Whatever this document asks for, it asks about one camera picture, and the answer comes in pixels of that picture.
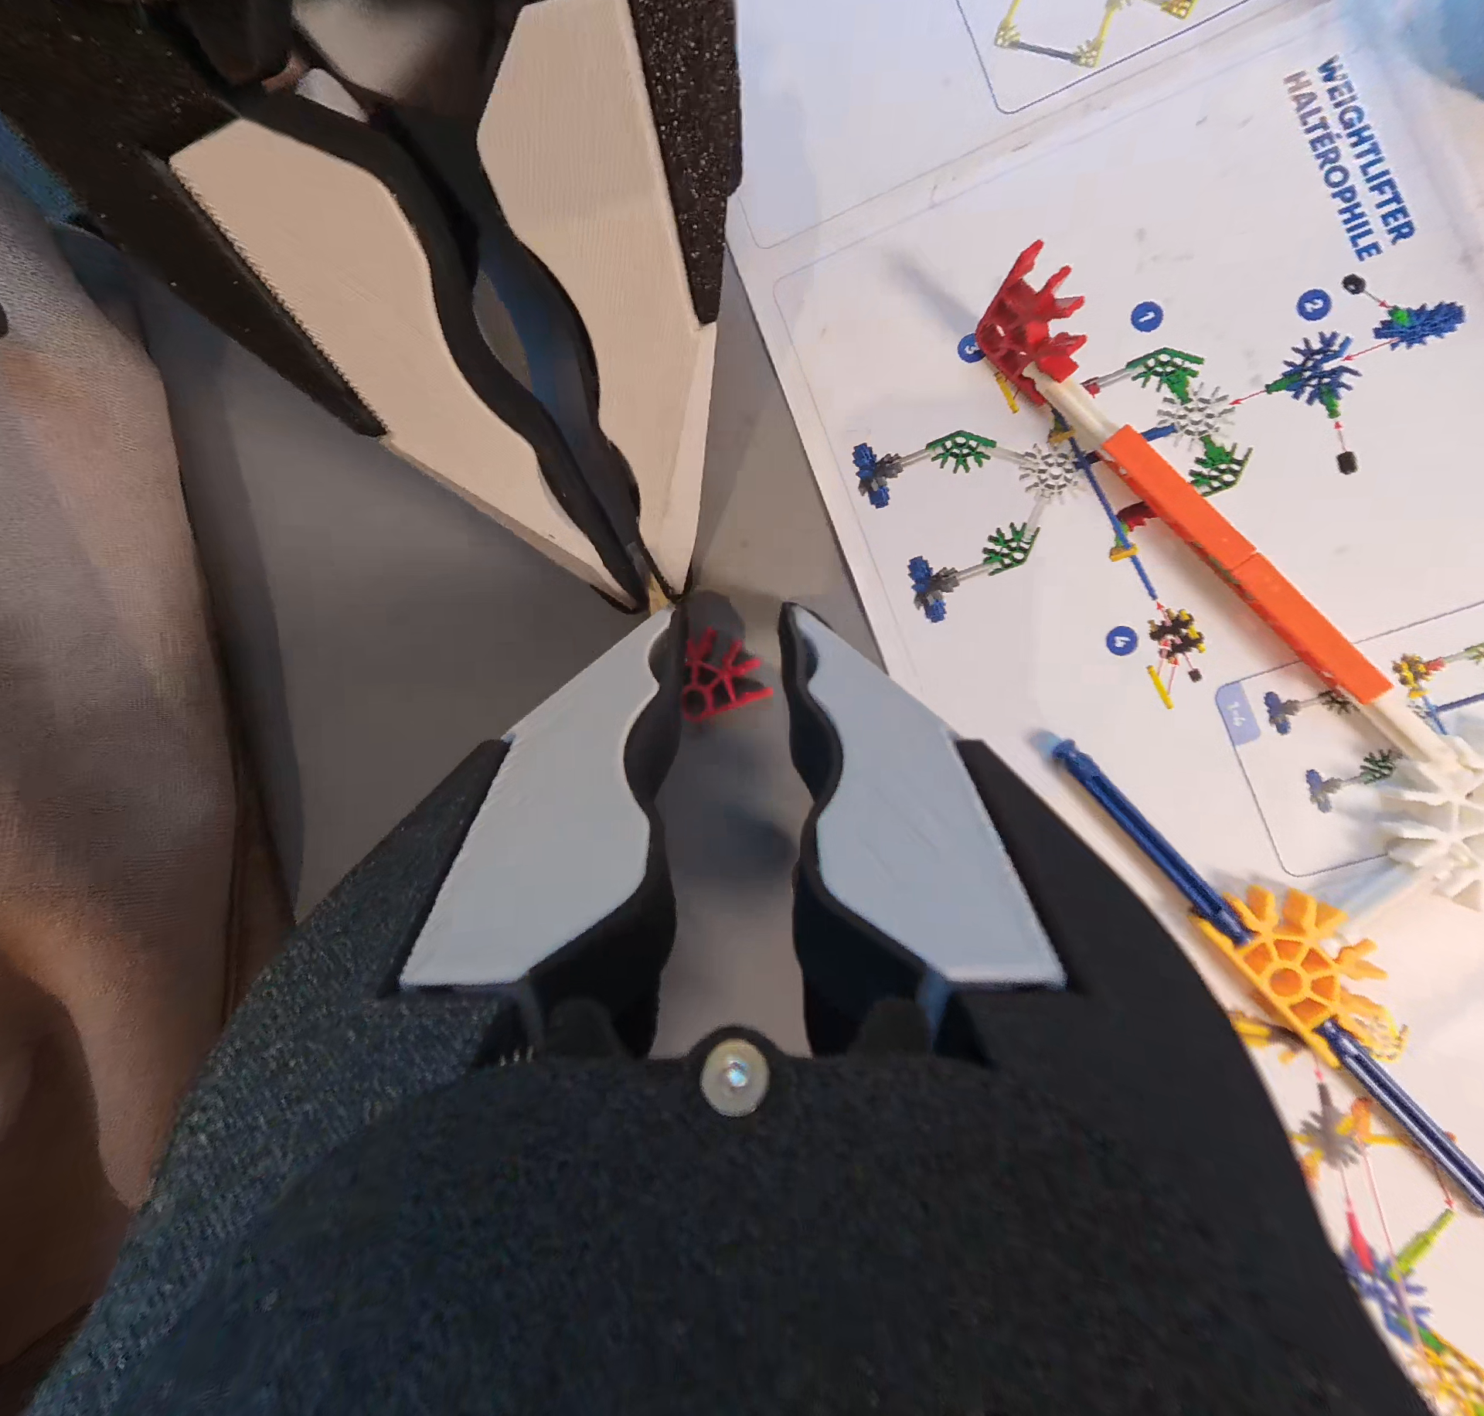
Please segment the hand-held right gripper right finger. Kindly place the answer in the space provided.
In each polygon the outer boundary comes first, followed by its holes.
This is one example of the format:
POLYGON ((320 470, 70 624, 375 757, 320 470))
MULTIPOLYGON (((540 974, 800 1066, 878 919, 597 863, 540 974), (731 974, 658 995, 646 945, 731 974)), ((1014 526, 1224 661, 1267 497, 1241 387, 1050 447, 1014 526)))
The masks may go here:
POLYGON ((852 1042, 900 1000, 941 1042, 961 998, 1065 990, 956 732, 805 606, 780 609, 780 689, 810 801, 792 899, 807 1038, 852 1042))

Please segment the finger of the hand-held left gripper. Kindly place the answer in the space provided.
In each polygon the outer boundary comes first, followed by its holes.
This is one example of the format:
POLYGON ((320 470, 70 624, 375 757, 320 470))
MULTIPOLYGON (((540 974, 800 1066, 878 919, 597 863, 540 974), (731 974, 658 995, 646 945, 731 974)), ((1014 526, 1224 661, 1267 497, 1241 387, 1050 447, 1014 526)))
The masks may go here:
POLYGON ((717 328, 696 314, 630 1, 525 6, 477 151, 510 228, 580 314, 598 422, 638 482, 638 528, 658 573, 681 589, 717 328))
POLYGON ((646 579, 563 462, 544 407, 486 348, 461 290, 361 164, 247 117, 173 175, 383 427, 385 445, 623 609, 646 579))

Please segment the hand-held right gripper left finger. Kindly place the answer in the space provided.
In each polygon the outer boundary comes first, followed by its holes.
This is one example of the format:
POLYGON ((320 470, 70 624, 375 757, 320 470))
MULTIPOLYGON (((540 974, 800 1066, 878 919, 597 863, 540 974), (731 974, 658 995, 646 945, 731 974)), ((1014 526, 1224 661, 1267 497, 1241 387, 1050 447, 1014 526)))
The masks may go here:
POLYGON ((494 990, 544 1030, 570 998, 653 1042, 678 906, 656 796, 681 735, 683 611, 653 613, 502 738, 399 972, 494 990))

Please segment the red toy connector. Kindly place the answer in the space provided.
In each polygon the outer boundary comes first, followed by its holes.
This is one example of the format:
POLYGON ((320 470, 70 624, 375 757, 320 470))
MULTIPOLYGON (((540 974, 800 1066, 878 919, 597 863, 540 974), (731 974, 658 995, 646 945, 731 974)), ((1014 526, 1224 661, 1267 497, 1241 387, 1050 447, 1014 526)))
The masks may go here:
POLYGON ((742 639, 721 639, 714 626, 688 637, 679 697, 686 722, 711 722, 770 700, 774 690, 762 679, 762 667, 764 661, 742 639))

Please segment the colourful construction toy model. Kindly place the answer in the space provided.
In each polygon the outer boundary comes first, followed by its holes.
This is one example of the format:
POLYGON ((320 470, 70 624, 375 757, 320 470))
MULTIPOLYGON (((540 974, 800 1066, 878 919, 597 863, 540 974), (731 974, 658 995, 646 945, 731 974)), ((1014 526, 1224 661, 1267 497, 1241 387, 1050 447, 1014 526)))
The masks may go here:
MULTIPOLYGON (((1320 702, 1360 720, 1380 742, 1382 762, 1363 773, 1380 780, 1388 869, 1365 894, 1365 906, 1397 906, 1435 891, 1481 906, 1481 747, 1445 732, 1421 705, 1390 682, 1317 606, 1213 507, 1193 480, 1171 465, 1133 424, 1107 414, 1107 379, 1079 379, 1083 334, 1062 321, 1083 306, 1059 291, 1069 266, 1032 281, 1044 242, 1034 240, 1012 263, 982 314, 974 344, 1006 384, 1011 401, 1044 407, 1052 444, 1065 445, 1077 470, 1103 462, 1136 492, 1136 505, 1189 546, 1320 684, 1320 702)), ((1312 894, 1276 897, 1252 888, 1234 897, 1214 888, 1151 825, 1110 775, 1077 743, 1054 750, 1115 825, 1185 896, 1193 924, 1226 959, 1274 1028, 1287 1028, 1319 1065, 1345 1073, 1358 1100, 1382 1109, 1433 1167, 1473 1207, 1481 1207, 1481 1166, 1406 1091, 1372 1043, 1372 1000, 1348 992, 1345 979, 1373 977, 1367 945, 1327 950, 1322 939, 1358 911, 1325 906, 1312 894)))

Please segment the white instruction sheet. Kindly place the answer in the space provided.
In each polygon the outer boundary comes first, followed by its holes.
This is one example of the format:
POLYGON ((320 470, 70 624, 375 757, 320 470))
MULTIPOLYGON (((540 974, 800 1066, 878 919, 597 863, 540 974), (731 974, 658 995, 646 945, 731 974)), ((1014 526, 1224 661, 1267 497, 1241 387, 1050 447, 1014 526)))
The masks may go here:
POLYGON ((1425 735, 1481 752, 1481 0, 737 0, 729 238, 890 672, 1090 823, 1252 1050, 1348 1285, 1481 1413, 1481 1212, 1264 1020, 1049 760, 1216 888, 1373 939, 1353 1030, 1481 1161, 1481 788, 1426 801, 974 326, 1070 268, 1079 376, 1425 735))

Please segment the person's upper body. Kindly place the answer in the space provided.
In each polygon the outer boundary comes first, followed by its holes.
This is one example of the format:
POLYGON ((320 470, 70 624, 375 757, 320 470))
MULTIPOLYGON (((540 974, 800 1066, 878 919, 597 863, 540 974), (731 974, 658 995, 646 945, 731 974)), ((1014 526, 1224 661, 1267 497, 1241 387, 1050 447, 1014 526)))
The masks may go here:
POLYGON ((70 209, 4 127, 4 1383, 103 1290, 290 924, 133 280, 78 271, 70 209))

